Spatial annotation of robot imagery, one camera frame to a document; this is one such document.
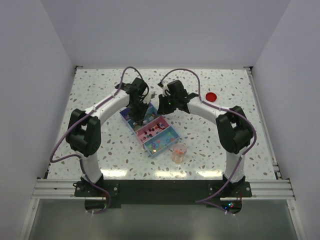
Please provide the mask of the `four-compartment candy tray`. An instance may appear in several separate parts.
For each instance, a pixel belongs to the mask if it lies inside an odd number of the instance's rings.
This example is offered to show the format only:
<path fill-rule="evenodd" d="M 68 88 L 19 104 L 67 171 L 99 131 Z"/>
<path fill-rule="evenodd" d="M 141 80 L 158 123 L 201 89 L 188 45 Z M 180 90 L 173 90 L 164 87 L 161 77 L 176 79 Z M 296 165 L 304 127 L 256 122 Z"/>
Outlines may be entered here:
<path fill-rule="evenodd" d="M 151 158 L 155 158 L 180 139 L 177 131 L 167 122 L 164 116 L 157 114 L 152 103 L 144 116 L 141 125 L 129 117 L 130 109 L 127 107 L 119 112 L 122 120 L 132 131 L 137 141 Z"/>

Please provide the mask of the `red jar lid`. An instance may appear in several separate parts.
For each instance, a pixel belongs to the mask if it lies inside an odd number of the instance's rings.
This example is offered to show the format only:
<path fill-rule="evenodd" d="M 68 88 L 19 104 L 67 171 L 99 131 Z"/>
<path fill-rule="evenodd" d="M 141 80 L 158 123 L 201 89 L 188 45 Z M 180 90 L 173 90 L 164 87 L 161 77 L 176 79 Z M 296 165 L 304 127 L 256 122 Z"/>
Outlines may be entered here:
<path fill-rule="evenodd" d="M 208 92 L 206 95 L 205 95 L 205 99 L 206 101 L 208 102 L 215 102 L 217 100 L 217 95 L 214 93 L 214 92 Z"/>

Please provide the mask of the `clear plastic jar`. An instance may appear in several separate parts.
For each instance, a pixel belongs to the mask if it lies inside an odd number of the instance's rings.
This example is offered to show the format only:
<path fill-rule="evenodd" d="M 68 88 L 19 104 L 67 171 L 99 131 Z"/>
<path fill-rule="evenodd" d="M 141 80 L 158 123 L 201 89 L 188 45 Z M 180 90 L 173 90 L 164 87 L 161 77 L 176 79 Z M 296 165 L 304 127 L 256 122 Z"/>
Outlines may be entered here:
<path fill-rule="evenodd" d="M 176 143 L 172 148 L 172 161 L 176 164 L 181 164 L 184 161 L 187 153 L 187 147 L 184 143 Z"/>

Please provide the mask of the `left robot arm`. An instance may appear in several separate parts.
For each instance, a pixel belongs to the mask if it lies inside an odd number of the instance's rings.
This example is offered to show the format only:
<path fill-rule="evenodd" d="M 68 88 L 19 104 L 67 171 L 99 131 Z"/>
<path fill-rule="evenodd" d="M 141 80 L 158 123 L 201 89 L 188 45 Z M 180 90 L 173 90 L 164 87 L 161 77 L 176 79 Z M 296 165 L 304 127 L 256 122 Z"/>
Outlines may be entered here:
<path fill-rule="evenodd" d="M 99 196 L 104 190 L 102 172 L 99 168 L 97 151 L 102 141 L 101 127 L 122 108 L 129 108 L 129 118 L 142 125 L 149 108 L 151 93 L 147 83 L 135 78 L 132 83 L 120 83 L 116 90 L 85 110 L 75 109 L 70 115 L 66 142 L 79 153 L 83 179 L 87 181 L 86 191 Z"/>

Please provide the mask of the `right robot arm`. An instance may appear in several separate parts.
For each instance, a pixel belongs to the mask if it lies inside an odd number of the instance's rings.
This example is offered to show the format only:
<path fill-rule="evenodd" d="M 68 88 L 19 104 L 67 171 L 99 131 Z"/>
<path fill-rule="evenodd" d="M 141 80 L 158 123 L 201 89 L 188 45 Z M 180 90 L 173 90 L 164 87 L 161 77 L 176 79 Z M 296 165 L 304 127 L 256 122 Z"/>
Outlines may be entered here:
<path fill-rule="evenodd" d="M 203 101 L 197 93 L 187 93 L 180 80 L 174 80 L 166 85 L 158 84 L 162 94 L 158 96 L 157 113 L 168 115 L 176 110 L 197 115 L 217 127 L 220 145 L 226 151 L 226 168 L 223 177 L 223 192 L 230 197 L 240 190 L 239 182 L 244 180 L 245 154 L 255 144 L 257 135 L 252 124 L 246 118 L 241 107 L 223 108 Z"/>

